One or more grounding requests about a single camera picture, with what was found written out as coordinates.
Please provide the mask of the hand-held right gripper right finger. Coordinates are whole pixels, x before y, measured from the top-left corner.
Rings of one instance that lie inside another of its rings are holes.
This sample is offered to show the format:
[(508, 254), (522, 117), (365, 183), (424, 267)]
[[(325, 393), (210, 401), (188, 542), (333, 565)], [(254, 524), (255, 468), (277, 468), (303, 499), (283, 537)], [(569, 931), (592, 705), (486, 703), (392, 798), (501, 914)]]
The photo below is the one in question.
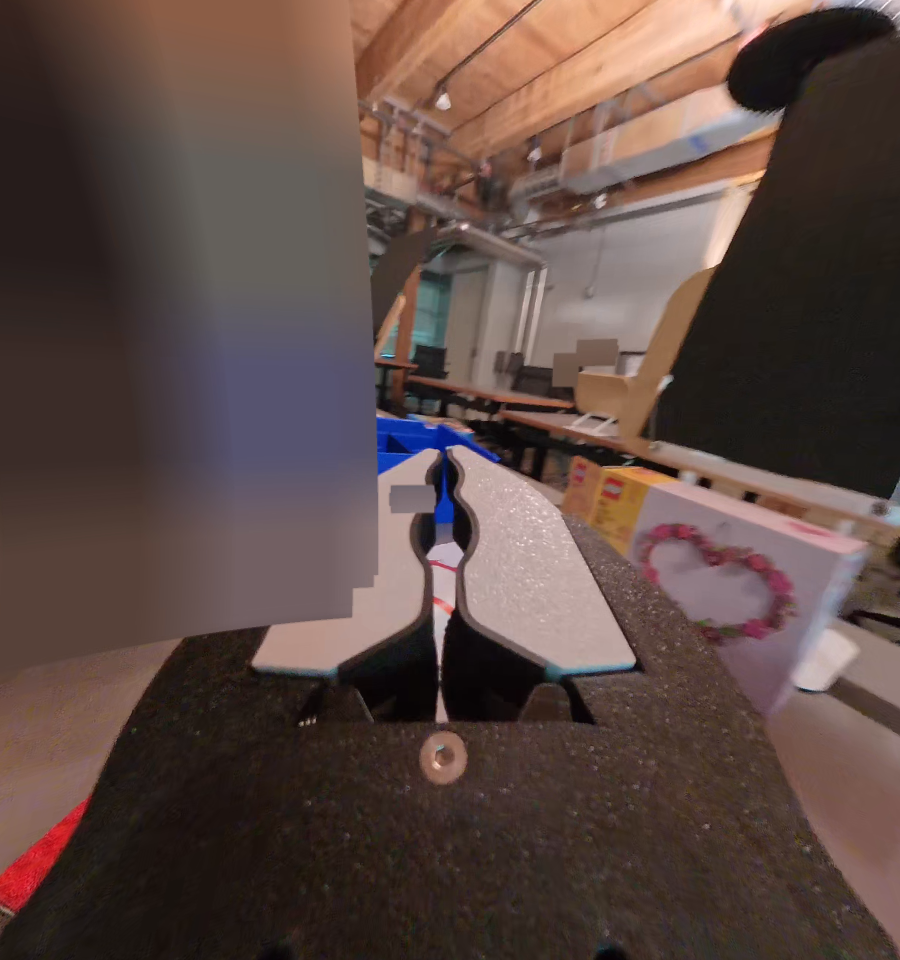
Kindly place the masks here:
[(464, 623), (547, 679), (636, 669), (560, 509), (521, 475), (465, 446), (449, 447), (446, 462), (470, 531), (457, 568)]

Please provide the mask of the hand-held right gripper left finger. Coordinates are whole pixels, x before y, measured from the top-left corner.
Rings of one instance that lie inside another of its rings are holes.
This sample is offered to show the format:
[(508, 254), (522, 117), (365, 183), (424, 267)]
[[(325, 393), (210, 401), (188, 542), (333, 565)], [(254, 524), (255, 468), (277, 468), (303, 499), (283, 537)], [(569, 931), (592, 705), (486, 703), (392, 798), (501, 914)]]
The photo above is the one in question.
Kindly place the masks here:
[(338, 677), (430, 612), (425, 600), (429, 566), (412, 532), (415, 519), (432, 513), (432, 474), (440, 452), (426, 448), (377, 477), (377, 573), (371, 586), (353, 592), (350, 616), (269, 628), (252, 660), (264, 673)]

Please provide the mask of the grey desk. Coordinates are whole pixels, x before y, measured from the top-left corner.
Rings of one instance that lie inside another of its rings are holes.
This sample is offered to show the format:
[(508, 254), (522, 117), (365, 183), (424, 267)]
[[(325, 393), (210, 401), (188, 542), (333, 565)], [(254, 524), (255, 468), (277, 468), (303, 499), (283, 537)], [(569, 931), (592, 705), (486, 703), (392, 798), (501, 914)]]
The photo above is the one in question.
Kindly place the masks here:
[[(840, 630), (861, 649), (847, 684), (794, 693), (768, 736), (818, 838), (900, 951), (900, 734), (850, 702), (871, 683), (900, 709), (900, 650)], [(174, 645), (0, 678), (0, 872), (85, 799)], [(7, 922), (0, 912), (0, 933)]]

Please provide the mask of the yellow toy brick box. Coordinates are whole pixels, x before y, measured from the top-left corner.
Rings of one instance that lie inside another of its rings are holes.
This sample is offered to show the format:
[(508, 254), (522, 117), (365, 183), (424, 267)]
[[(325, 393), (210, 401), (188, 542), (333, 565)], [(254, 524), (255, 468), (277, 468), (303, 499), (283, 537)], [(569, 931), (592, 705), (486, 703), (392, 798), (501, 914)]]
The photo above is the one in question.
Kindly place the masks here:
[(620, 556), (627, 557), (649, 491), (673, 483), (676, 477), (641, 466), (603, 467), (588, 524)]
[(575, 456), (569, 464), (567, 485), (560, 510), (565, 516), (592, 522), (600, 496), (604, 468), (582, 456)]

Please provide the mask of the blue plastic bin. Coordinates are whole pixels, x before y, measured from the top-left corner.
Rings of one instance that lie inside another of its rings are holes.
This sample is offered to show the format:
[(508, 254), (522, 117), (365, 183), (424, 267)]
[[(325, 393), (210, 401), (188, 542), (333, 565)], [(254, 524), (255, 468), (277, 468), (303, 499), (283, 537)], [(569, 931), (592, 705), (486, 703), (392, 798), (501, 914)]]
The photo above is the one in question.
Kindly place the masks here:
[(472, 434), (443, 424), (391, 417), (378, 417), (376, 423), (379, 520), (429, 514), (435, 525), (469, 526), (468, 510), (457, 498), (463, 475), (446, 464), (445, 454), (460, 447), (492, 463), (498, 456)]

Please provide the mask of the long wooden table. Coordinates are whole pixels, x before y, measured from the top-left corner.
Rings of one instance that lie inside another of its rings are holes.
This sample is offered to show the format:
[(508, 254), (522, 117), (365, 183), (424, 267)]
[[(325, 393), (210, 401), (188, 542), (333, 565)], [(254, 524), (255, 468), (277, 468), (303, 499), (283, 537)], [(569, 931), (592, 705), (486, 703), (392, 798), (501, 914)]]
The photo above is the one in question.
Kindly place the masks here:
[(660, 446), (659, 442), (653, 439), (622, 438), (600, 433), (592, 425), (577, 424), (580, 419), (581, 417), (576, 414), (515, 411), (508, 408), (502, 409), (497, 414), (497, 420), (502, 423), (532, 429), (555, 440), (600, 450), (612, 450), (635, 457), (648, 454)]
[(575, 409), (574, 401), (550, 396), (536, 395), (515, 390), (478, 387), (472, 383), (454, 382), (448, 379), (409, 375), (406, 385), (419, 388), (433, 395), (437, 402), (437, 415), (449, 417), (450, 408), (461, 411), (475, 410), (491, 419), (502, 411), (516, 412), (570, 412)]

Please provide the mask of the pink flower heart box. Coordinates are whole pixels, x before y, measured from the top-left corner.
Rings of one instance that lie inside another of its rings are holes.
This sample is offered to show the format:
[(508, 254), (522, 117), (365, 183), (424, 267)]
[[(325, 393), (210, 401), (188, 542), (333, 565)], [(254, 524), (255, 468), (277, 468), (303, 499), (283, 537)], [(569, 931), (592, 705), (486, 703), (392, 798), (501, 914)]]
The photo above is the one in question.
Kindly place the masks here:
[(867, 553), (859, 539), (676, 481), (648, 492), (627, 558), (770, 715), (796, 690), (792, 675), (820, 634), (836, 628)]

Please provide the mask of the tan cardboard structure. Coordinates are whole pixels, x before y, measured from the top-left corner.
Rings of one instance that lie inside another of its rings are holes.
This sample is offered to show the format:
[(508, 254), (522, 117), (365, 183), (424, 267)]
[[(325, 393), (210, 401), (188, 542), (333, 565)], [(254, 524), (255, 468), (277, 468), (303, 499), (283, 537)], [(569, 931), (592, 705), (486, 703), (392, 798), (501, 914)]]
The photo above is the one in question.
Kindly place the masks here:
[(618, 438), (640, 436), (660, 394), (672, 381), (673, 366), (714, 273), (714, 267), (699, 270), (676, 288), (635, 374), (611, 374), (595, 366), (578, 374), (575, 405), (579, 417), (573, 421), (574, 427), (601, 421), (595, 435), (609, 436), (614, 429)]

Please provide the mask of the dark slanted panel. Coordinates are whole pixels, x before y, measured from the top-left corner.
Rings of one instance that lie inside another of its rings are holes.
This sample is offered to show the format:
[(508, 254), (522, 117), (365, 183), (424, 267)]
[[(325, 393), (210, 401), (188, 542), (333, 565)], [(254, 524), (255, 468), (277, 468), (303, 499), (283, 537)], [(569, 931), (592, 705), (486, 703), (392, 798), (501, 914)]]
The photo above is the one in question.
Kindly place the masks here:
[(428, 226), (393, 237), (379, 257), (370, 277), (373, 335), (376, 338), (408, 278), (430, 259), (442, 229)]

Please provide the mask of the small white object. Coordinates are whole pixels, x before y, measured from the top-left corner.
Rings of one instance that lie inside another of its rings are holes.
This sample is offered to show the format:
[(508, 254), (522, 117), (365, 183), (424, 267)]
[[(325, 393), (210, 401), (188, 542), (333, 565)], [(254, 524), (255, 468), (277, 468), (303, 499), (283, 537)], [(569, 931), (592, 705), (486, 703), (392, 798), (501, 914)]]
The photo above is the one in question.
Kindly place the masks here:
[(860, 654), (859, 645), (841, 630), (829, 627), (819, 635), (792, 673), (800, 691), (825, 693), (844, 675)]

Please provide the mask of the black round fuzzy object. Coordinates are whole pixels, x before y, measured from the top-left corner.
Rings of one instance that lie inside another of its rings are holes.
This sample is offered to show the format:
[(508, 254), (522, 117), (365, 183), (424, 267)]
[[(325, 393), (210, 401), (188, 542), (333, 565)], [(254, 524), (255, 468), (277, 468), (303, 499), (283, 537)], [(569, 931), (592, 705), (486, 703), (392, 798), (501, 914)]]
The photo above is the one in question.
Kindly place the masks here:
[(816, 8), (745, 43), (727, 73), (728, 95), (755, 114), (784, 112), (817, 66), (896, 32), (895, 20), (871, 6)]

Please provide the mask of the metal air duct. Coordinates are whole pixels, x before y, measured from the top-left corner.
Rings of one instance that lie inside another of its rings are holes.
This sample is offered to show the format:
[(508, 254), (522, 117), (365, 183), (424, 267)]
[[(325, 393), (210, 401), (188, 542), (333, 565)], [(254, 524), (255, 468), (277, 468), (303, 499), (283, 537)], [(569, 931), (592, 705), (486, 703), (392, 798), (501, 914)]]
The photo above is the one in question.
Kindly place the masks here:
[(781, 115), (745, 109), (725, 84), (696, 90), (564, 150), (557, 185), (586, 195), (697, 162), (769, 130)]

